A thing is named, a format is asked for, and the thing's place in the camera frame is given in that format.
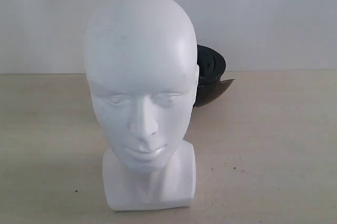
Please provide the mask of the white mannequin head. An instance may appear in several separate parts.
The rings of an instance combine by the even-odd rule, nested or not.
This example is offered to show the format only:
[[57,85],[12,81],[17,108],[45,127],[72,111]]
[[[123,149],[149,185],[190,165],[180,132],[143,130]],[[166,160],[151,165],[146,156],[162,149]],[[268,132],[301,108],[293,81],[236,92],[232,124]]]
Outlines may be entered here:
[[191,205],[193,145],[184,140],[199,78],[193,24],[173,0],[108,0],[84,45],[95,116],[109,145],[103,185],[115,211]]

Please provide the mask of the black helmet with tinted visor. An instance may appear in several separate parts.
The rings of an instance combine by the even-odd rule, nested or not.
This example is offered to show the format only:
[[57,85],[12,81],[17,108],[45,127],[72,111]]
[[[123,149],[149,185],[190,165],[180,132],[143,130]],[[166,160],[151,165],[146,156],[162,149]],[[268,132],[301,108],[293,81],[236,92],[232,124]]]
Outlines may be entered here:
[[233,83],[234,79],[221,81],[226,69],[224,57],[210,47],[197,45],[199,81],[193,107],[207,105],[219,98]]

